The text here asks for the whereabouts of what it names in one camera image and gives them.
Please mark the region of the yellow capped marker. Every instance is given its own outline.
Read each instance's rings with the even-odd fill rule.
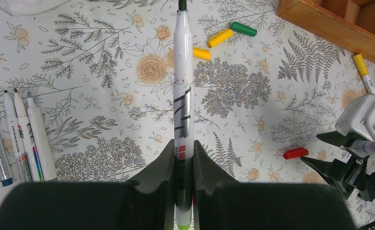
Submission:
[[[362,76],[362,80],[365,83],[366,89],[368,90],[368,93],[375,94],[375,86],[372,83],[371,77],[368,73],[368,68],[366,67],[364,58],[362,57],[362,54],[358,54],[353,56],[353,60],[355,61],[355,65],[359,70],[359,73]]]
[[[205,49],[193,47],[193,57],[209,61],[211,59],[211,54]]]
[[[212,36],[210,40],[208,40],[207,46],[209,48],[213,48],[216,45],[229,39],[232,35],[234,35],[234,32],[231,29],[225,29],[221,31],[220,33],[217,33],[215,36]]]

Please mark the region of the lime green marker end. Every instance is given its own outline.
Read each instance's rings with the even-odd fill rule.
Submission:
[[[179,230],[189,230],[190,224],[189,225],[185,225],[185,226],[177,225],[177,227],[179,228]]]

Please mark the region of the tablecloth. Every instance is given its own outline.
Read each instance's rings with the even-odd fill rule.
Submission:
[[[334,130],[366,90],[351,53],[280,19],[277,5],[188,4],[195,47],[233,21],[258,30],[212,48],[210,61],[194,60],[194,135],[241,182],[324,183],[283,153],[303,146],[312,158],[346,161],[315,136]],[[13,17],[0,0],[0,130],[15,178],[2,104],[13,88],[42,109],[60,181],[123,182],[158,156],[173,138],[176,10],[176,0],[71,0]],[[17,182],[0,184],[0,204]],[[354,192],[346,204],[357,225],[375,220],[375,201]]]

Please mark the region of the wooden tray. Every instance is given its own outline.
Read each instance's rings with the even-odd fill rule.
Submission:
[[[280,0],[277,15],[375,63],[375,0]]]

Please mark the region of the black cable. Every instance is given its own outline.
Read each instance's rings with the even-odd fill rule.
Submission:
[[[186,0],[179,0],[179,10],[180,11],[186,11],[187,10]]]

